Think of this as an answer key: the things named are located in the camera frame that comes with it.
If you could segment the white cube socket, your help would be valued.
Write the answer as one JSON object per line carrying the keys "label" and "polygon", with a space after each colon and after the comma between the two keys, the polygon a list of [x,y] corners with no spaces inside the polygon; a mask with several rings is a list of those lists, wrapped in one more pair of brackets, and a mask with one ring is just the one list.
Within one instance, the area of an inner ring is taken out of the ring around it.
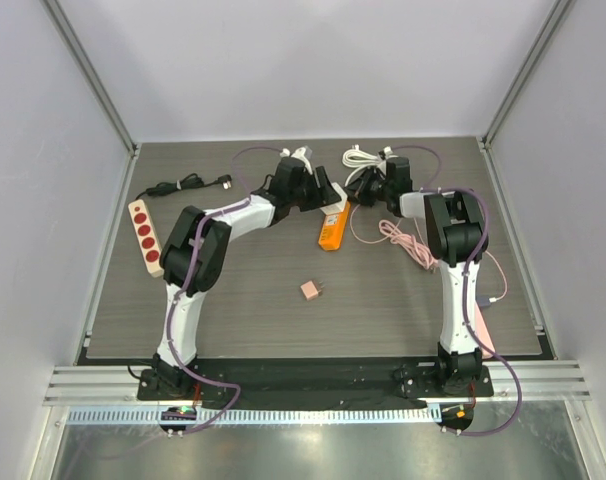
{"label": "white cube socket", "polygon": [[332,182],[327,193],[329,194],[328,200],[324,206],[320,207],[320,210],[325,215],[342,213],[346,209],[348,199],[342,186],[337,182]]}

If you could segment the orange power adapter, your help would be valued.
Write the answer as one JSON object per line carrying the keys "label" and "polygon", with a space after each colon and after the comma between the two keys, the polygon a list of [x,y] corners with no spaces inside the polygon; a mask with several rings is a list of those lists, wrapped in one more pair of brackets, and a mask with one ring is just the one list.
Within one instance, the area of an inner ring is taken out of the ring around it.
{"label": "orange power adapter", "polygon": [[341,212],[325,216],[318,239],[318,245],[322,250],[331,252],[341,247],[350,208],[351,205],[347,202]]}

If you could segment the pink plug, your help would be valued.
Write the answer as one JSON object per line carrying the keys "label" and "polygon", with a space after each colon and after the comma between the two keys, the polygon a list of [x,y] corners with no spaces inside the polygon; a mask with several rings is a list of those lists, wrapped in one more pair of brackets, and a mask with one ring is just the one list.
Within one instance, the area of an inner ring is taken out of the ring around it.
{"label": "pink plug", "polygon": [[324,291],[324,286],[316,280],[309,280],[300,286],[301,293],[306,301],[319,298]]}

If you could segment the beige red power strip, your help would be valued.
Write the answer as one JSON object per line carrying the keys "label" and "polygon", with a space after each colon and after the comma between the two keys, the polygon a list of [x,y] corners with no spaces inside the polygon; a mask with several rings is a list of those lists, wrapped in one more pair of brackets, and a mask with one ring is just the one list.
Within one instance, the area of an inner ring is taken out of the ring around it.
{"label": "beige red power strip", "polygon": [[143,199],[137,199],[128,204],[128,212],[145,268],[153,278],[159,278],[163,275],[163,268],[160,265],[162,247],[148,207]]}

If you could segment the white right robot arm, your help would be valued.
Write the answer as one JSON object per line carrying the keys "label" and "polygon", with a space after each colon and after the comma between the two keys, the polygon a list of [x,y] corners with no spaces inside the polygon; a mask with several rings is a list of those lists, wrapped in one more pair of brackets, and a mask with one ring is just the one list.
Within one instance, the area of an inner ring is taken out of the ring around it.
{"label": "white right robot arm", "polygon": [[427,247],[443,289],[443,323],[432,374],[435,388],[463,396],[481,379],[483,346],[476,333],[476,280],[489,241],[487,207],[463,187],[415,190],[409,160],[391,157],[356,169],[345,182],[361,206],[380,201],[399,218],[425,221]]}

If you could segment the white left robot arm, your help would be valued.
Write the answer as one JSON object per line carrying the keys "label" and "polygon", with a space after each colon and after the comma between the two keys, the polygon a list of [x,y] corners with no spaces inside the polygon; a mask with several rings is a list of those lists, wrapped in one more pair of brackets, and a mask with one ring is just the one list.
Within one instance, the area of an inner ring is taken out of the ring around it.
{"label": "white left robot arm", "polygon": [[197,330],[207,293],[218,281],[229,244],[269,228],[293,208],[301,212],[345,207],[347,197],[324,167],[311,164],[311,149],[283,149],[273,174],[236,203],[218,209],[183,209],[164,246],[160,264],[167,307],[161,342],[139,381],[140,399],[188,397],[194,390]]}

